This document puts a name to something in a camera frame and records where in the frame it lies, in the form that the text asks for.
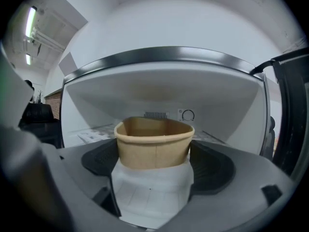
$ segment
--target ceiling light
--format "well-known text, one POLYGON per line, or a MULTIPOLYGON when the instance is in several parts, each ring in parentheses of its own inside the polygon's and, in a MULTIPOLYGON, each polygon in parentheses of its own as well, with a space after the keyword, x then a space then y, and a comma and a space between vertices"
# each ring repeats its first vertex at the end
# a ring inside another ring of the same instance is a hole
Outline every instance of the ceiling light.
POLYGON ((26 54, 26 62, 27 62, 28 65, 31 64, 30 55, 29 54, 26 54))
POLYGON ((27 26, 26 26, 26 36, 30 38, 30 35, 31 35, 31 31, 32 31, 32 23, 33 23, 33 20, 34 20, 34 15, 35 15, 35 12, 37 11, 37 8, 32 6, 30 8, 30 11, 29 11, 29 15, 28 15, 28 20, 27 20, 27 26))

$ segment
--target air vent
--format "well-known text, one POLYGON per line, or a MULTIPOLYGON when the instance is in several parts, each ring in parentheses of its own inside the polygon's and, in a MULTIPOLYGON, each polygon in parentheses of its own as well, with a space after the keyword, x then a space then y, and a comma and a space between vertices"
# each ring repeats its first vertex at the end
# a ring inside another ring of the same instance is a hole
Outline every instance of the air vent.
POLYGON ((168 118, 169 113, 165 112, 144 112, 144 118, 168 118))

